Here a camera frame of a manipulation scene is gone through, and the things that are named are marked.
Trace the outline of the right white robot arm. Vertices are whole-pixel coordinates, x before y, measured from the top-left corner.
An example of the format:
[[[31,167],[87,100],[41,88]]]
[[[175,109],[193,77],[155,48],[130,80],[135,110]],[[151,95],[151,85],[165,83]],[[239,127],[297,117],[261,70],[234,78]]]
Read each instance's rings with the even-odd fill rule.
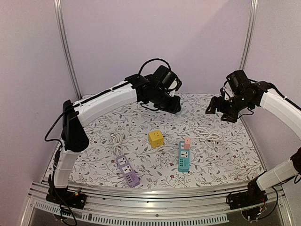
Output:
[[[243,109],[254,109],[256,106],[270,112],[290,128],[298,138],[301,137],[301,110],[281,95],[276,86],[270,82],[246,79],[245,81],[228,81],[233,96],[226,98],[221,91],[219,97],[212,97],[206,114],[221,112],[221,120],[237,122],[238,113]],[[301,173],[301,150],[298,149],[289,160],[258,176],[249,183],[249,191],[243,195],[247,205],[254,205],[261,198],[261,191],[297,176]]]

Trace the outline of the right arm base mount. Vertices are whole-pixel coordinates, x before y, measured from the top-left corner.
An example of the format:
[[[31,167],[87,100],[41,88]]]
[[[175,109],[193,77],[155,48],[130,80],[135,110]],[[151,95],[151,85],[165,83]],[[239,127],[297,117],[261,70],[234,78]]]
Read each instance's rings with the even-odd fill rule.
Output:
[[[226,203],[231,210],[245,208],[268,200],[265,190],[261,190],[257,183],[249,183],[244,192],[229,193],[226,197]]]

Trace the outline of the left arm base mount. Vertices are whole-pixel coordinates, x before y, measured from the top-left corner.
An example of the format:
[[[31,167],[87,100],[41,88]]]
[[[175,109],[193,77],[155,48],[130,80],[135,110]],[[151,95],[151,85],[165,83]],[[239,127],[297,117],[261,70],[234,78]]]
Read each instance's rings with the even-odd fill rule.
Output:
[[[46,195],[48,202],[69,206],[83,210],[86,204],[87,196],[82,193],[82,188],[76,191],[69,191],[68,188],[51,187]]]

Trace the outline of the yellow cube socket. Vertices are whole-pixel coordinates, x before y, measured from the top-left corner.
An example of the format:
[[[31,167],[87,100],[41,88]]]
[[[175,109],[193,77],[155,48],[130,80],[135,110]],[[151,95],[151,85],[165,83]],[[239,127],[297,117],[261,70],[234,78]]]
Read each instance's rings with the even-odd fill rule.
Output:
[[[152,148],[156,148],[164,144],[164,137],[160,130],[149,132],[148,138]]]

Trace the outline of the teal power strip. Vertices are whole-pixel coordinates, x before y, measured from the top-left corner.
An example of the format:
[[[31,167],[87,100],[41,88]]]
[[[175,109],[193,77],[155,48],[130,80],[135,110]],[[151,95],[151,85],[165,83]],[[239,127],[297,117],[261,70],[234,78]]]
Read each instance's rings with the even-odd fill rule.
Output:
[[[179,142],[178,171],[188,173],[190,170],[190,151],[184,149],[184,141]]]

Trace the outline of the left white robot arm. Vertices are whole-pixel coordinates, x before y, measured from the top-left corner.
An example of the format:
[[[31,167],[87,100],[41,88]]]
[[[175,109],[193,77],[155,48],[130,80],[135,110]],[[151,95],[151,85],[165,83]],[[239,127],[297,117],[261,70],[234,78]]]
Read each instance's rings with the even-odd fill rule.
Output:
[[[118,85],[106,89],[84,100],[63,104],[62,133],[59,140],[59,156],[54,163],[53,174],[49,178],[52,197],[59,204],[66,204],[70,194],[65,191],[73,165],[78,155],[89,145],[84,128],[100,116],[119,107],[135,102],[154,104],[158,110],[177,113],[181,110],[180,97],[175,95],[182,85],[172,72],[156,76],[134,74],[126,77]]]

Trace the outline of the pink plug adapter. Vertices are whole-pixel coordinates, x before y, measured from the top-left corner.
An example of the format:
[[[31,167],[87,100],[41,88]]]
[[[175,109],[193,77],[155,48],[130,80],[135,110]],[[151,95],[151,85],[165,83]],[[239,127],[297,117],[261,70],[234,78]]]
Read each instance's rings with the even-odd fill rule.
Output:
[[[184,150],[189,150],[190,149],[190,145],[191,145],[191,138],[190,137],[186,137],[184,139]]]

